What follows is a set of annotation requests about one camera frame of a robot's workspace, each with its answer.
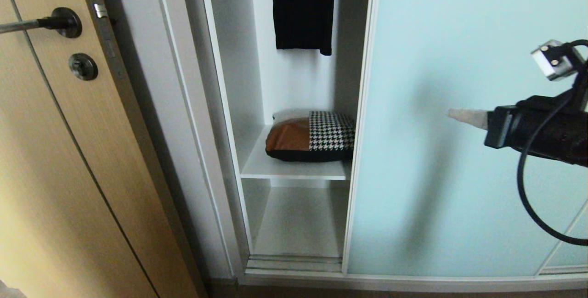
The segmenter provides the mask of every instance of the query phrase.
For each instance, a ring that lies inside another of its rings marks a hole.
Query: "cushion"
[[[353,158],[355,123],[349,116],[308,111],[306,117],[275,118],[267,135],[268,156],[286,162],[334,162]]]

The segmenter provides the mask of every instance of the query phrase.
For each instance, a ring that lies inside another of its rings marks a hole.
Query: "hanging clothing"
[[[334,0],[273,0],[277,49],[320,49],[330,56]]]

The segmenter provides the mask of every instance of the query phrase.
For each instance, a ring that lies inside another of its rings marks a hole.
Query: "door handle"
[[[66,7],[54,9],[51,17],[0,24],[0,34],[34,28],[54,29],[62,36],[70,39],[82,34],[82,22],[78,15]]]

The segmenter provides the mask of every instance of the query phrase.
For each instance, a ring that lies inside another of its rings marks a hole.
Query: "houndstooth cushion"
[[[311,111],[309,151],[343,151],[353,149],[355,123],[335,112]]]

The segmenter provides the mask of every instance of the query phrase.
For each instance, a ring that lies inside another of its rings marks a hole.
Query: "closet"
[[[210,3],[233,164],[223,170],[237,179],[247,268],[340,272],[353,161],[283,162],[266,154],[265,140],[273,114],[284,110],[328,110],[358,120],[369,0],[334,0],[331,56],[277,50],[272,0]]]

